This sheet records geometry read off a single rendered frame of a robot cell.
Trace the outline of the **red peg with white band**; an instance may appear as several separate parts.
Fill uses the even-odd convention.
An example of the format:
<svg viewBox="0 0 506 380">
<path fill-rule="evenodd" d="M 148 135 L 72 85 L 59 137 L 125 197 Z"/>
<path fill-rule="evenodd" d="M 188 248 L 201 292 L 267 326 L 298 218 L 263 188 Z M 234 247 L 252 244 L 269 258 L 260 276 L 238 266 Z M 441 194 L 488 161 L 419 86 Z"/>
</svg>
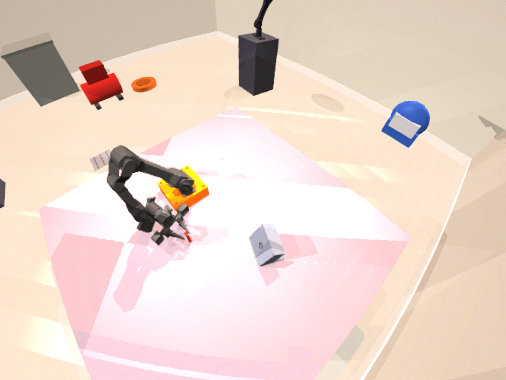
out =
<svg viewBox="0 0 506 380">
<path fill-rule="evenodd" d="M 186 236 L 186 238 L 189 241 L 189 243 L 193 242 L 188 232 L 185 232 L 184 235 Z"/>
</svg>

